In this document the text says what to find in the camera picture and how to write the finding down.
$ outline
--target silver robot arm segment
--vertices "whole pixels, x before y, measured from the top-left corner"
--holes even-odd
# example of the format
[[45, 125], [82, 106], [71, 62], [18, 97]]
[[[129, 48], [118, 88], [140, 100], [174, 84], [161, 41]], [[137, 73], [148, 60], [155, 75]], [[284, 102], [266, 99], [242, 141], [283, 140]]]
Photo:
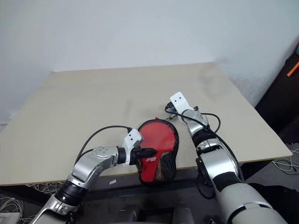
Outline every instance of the silver robot arm segment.
[[105, 169], [117, 164], [129, 164], [132, 150], [139, 147], [142, 140], [138, 130], [132, 129], [125, 137], [122, 147], [96, 147], [81, 156], [62, 187], [50, 197], [31, 223], [71, 223], [72, 215], [78, 210], [97, 177]]
[[199, 171], [208, 175], [217, 201], [228, 224], [286, 224], [287, 222], [250, 185], [238, 178], [238, 161], [223, 142], [207, 128], [199, 111], [189, 106], [181, 92], [171, 96], [172, 111], [195, 119], [182, 118], [186, 123], [198, 155]]

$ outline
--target floor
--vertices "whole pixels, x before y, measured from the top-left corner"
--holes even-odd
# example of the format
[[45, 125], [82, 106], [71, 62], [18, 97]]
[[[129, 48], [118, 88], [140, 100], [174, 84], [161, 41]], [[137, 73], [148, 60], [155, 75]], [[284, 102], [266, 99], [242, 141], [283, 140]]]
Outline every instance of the floor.
[[[287, 145], [290, 150], [299, 148], [299, 144]], [[299, 154], [294, 153], [294, 162], [299, 163]], [[254, 176], [249, 178], [247, 183], [256, 182], [262, 185], [282, 185], [299, 191], [298, 175], [286, 175], [278, 170], [272, 163], [261, 169]], [[137, 204], [144, 210], [174, 207], [177, 203], [183, 202], [191, 209], [195, 222], [204, 224], [207, 216], [218, 219], [221, 217], [220, 208], [215, 199], [204, 199], [196, 187], [189, 186], [180, 190], [169, 190], [149, 194], [127, 194], [119, 197], [102, 200], [89, 201], [84, 204], [83, 217], [78, 224], [106, 224], [110, 223], [115, 214], [126, 204]], [[38, 206], [25, 203], [24, 216], [29, 217], [39, 211]], [[170, 214], [163, 217], [150, 216], [147, 221], [159, 221], [169, 223]]]

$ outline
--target beige tabletop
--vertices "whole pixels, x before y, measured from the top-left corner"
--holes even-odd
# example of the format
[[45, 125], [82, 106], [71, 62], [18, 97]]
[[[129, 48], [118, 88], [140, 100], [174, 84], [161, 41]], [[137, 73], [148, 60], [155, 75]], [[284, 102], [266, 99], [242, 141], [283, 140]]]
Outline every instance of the beige tabletop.
[[[138, 128], [165, 119], [170, 96], [181, 91], [191, 106], [221, 119], [218, 134], [239, 162], [290, 156], [291, 152], [213, 63], [56, 72], [13, 117], [0, 135], [0, 185], [66, 179], [87, 138], [108, 125]], [[208, 117], [212, 129], [217, 121]], [[186, 125], [179, 133], [177, 167], [196, 166]], [[86, 147], [121, 146], [125, 130], [99, 133]], [[117, 165], [102, 175], [135, 173]]]

